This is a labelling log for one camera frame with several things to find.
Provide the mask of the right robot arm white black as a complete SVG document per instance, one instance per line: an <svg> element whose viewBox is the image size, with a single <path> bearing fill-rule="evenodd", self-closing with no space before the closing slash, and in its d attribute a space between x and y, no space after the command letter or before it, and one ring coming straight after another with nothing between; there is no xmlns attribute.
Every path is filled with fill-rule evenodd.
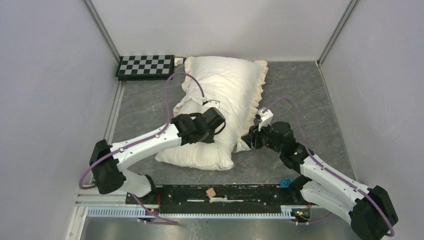
<svg viewBox="0 0 424 240"><path fill-rule="evenodd" d="M325 163L298 142L287 122L251 126L241 138L250 149L267 147L279 154L282 163L299 174L289 189L295 204L316 204L345 220L362 240L394 236L399 218L388 192L379 185L371 188Z"/></svg>

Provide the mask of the white pillow insert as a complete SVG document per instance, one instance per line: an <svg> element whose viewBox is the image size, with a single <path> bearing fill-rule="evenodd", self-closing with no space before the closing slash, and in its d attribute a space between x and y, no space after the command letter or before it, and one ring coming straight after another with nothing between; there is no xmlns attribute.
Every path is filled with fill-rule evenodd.
<svg viewBox="0 0 424 240"><path fill-rule="evenodd" d="M178 167L189 167L207 171L227 171L234 163L232 152L237 142L238 126L229 102L219 101L218 110L225 118L224 130L214 137L213 143L197 142L163 150L155 160Z"/></svg>

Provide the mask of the grey pillowcase with cream ruffle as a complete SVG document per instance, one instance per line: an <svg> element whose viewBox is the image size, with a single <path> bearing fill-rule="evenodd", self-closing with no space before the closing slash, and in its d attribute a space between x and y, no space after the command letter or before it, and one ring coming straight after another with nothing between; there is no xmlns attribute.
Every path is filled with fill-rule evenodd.
<svg viewBox="0 0 424 240"><path fill-rule="evenodd" d="M188 75L181 85L186 96L175 106L174 112L185 110L189 100L201 104L202 95L194 82L198 80L205 96L219 102L219 111L226 119L225 129L215 137L215 145L228 154L246 151L248 147L241 137L254 124L268 69L265 60L188 57L184 62Z"/></svg>

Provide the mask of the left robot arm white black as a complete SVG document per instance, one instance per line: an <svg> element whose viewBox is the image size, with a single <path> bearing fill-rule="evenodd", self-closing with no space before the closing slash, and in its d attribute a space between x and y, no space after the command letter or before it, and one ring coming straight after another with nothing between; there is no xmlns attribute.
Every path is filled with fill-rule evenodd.
<svg viewBox="0 0 424 240"><path fill-rule="evenodd" d="M179 114L162 127L130 140L109 144L102 139L94 145L89 160L94 186L101 195L120 190L151 204L157 198L153 180L128 168L167 149L196 143L211 144L225 126L226 120L221 112L210 107L203 113Z"/></svg>

